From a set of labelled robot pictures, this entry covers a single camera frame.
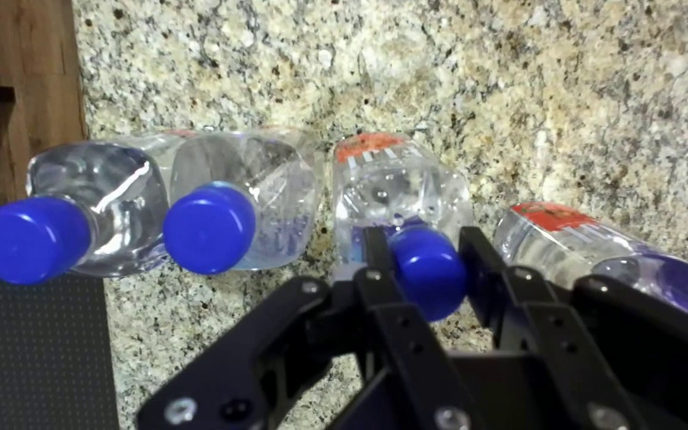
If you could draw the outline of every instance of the bottle label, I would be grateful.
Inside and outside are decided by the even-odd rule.
[[[385,150],[385,148],[399,146],[403,141],[405,138],[397,136],[397,133],[359,133],[359,136],[341,141],[336,146],[336,163],[343,164],[351,158],[368,154],[369,150]]]
[[[512,206],[512,210],[547,232],[594,224],[586,212],[557,203],[520,203]]]

